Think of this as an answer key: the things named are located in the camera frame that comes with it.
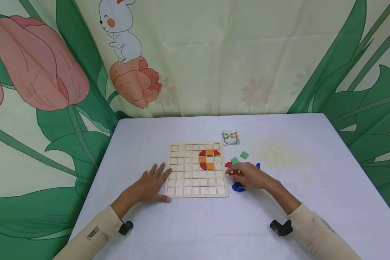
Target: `white rabbit illustration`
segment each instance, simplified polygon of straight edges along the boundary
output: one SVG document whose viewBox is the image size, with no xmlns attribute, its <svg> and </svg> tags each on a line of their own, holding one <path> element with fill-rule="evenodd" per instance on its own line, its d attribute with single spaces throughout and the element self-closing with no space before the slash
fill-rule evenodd
<svg viewBox="0 0 390 260">
<path fill-rule="evenodd" d="M 142 54 L 142 44 L 129 29 L 133 26 L 133 16 L 128 5 L 135 0 L 101 0 L 100 24 L 113 38 L 110 46 L 114 48 L 118 60 L 129 62 Z"/>
</svg>

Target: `wooden puzzle board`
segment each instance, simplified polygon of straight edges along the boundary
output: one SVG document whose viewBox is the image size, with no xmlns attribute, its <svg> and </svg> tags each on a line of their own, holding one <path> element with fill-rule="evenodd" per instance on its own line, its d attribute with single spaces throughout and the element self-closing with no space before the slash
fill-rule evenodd
<svg viewBox="0 0 390 260">
<path fill-rule="evenodd" d="M 169 197 L 228 197 L 221 142 L 172 143 L 168 162 Z"/>
</svg>

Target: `orange square tile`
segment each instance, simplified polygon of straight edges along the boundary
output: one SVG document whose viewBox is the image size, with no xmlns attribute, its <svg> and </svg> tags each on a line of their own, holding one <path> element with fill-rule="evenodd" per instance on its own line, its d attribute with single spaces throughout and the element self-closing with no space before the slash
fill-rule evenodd
<svg viewBox="0 0 390 260">
<path fill-rule="evenodd" d="M 213 170 L 214 169 L 214 163 L 213 162 L 207 163 L 207 169 L 208 170 Z"/>
</svg>

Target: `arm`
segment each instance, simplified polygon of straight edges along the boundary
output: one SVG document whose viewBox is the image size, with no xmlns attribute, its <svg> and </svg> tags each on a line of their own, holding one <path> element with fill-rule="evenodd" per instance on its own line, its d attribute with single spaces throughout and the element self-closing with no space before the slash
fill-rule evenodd
<svg viewBox="0 0 390 260">
<path fill-rule="evenodd" d="M 120 196 L 101 211 L 91 222 L 78 233 L 53 258 L 53 260 L 91 260 L 113 238 L 123 222 L 121 219 L 138 202 L 167 202 L 172 200 L 165 195 L 157 194 L 171 172 L 162 174 L 165 163 L 159 169 L 153 165 L 132 186 L 124 190 Z"/>
<path fill-rule="evenodd" d="M 249 162 L 232 165 L 226 173 L 242 171 L 243 176 L 232 175 L 247 187 L 264 189 L 274 197 L 276 202 L 292 222 L 293 237 L 317 259 L 324 260 L 357 260 L 357 253 L 324 221 L 294 197 L 278 180 Z"/>
</svg>

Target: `right hand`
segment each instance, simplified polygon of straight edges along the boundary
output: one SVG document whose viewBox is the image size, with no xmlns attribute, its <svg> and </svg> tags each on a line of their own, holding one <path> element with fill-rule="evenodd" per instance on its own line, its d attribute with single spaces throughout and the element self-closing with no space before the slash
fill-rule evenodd
<svg viewBox="0 0 390 260">
<path fill-rule="evenodd" d="M 278 182 L 276 179 L 272 178 L 270 175 L 263 172 L 250 162 L 233 164 L 226 170 L 225 174 L 232 171 L 237 173 L 239 170 L 243 172 L 244 176 L 231 175 L 230 179 L 238 181 L 249 188 L 268 190 Z"/>
</svg>

